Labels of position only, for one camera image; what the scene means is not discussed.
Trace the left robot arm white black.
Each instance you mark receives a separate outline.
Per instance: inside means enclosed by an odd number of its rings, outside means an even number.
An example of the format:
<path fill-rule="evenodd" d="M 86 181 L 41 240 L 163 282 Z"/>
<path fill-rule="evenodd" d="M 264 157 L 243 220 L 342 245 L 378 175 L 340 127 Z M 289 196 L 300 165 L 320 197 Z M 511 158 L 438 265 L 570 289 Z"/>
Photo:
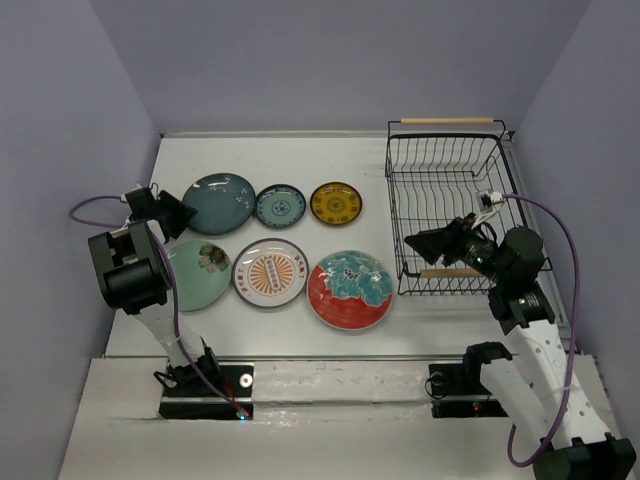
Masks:
<path fill-rule="evenodd" d="M 186 229 L 196 210 L 164 190 L 154 194 L 143 186 L 119 200 L 130 208 L 125 223 L 88 239 L 103 299 L 143 324 L 163 348 L 168 367 L 156 374 L 158 381 L 226 399 L 213 350 L 180 317 L 177 282 L 164 249 Z"/>

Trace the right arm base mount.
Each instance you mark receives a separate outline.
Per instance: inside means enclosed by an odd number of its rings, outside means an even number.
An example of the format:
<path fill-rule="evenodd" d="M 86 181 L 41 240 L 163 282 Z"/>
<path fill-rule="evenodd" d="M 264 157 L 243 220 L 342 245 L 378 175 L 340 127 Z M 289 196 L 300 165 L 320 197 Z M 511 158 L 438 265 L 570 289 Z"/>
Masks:
<path fill-rule="evenodd" d="M 507 417 L 492 394 L 468 378 L 462 363 L 430 364 L 424 388 L 435 419 Z"/>

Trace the small blue white plate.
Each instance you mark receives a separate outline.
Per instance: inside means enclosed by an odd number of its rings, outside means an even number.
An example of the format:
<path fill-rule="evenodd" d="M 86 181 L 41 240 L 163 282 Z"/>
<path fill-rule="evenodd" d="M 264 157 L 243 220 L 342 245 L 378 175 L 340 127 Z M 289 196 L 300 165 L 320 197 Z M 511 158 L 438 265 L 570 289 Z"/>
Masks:
<path fill-rule="evenodd" d="M 307 201 L 304 194 L 288 184 L 274 184 L 256 197 L 254 216 L 271 229 L 293 226 L 305 215 Z"/>

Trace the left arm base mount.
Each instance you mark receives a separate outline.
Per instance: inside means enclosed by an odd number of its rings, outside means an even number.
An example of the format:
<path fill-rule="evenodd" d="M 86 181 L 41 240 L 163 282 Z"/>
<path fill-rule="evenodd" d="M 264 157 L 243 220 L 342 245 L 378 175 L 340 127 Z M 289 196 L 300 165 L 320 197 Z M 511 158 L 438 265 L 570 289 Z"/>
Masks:
<path fill-rule="evenodd" d="M 250 421 L 254 416 L 254 364 L 222 362 L 221 375 L 207 373 L 212 390 L 198 376 L 179 384 L 166 368 L 153 376 L 161 385 L 158 413 L 166 420 Z"/>

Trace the dark teal blossom plate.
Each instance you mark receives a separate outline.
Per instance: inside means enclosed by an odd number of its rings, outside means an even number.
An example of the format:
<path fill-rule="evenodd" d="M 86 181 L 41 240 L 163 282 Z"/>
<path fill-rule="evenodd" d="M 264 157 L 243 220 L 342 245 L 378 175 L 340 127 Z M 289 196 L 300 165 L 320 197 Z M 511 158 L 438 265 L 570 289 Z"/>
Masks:
<path fill-rule="evenodd" d="M 198 233 L 220 236 L 240 228 L 252 215 L 256 193 L 251 183 L 233 173 L 214 173 L 195 181 L 182 203 L 195 209 L 188 227 Z"/>

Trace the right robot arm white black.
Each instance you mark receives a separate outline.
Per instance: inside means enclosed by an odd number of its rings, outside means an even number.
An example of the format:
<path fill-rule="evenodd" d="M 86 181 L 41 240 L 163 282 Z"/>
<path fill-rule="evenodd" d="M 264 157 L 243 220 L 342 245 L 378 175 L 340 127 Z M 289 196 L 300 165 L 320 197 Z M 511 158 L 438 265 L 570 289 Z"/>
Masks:
<path fill-rule="evenodd" d="M 516 226 L 496 242 L 468 215 L 404 241 L 431 265 L 462 262 L 493 284 L 489 307 L 505 340 L 468 347 L 460 379 L 470 391 L 488 390 L 510 418 L 509 461 L 531 467 L 538 479 L 627 478 L 635 449 L 592 406 L 573 373 L 575 352 L 564 347 L 537 281 L 542 238 Z"/>

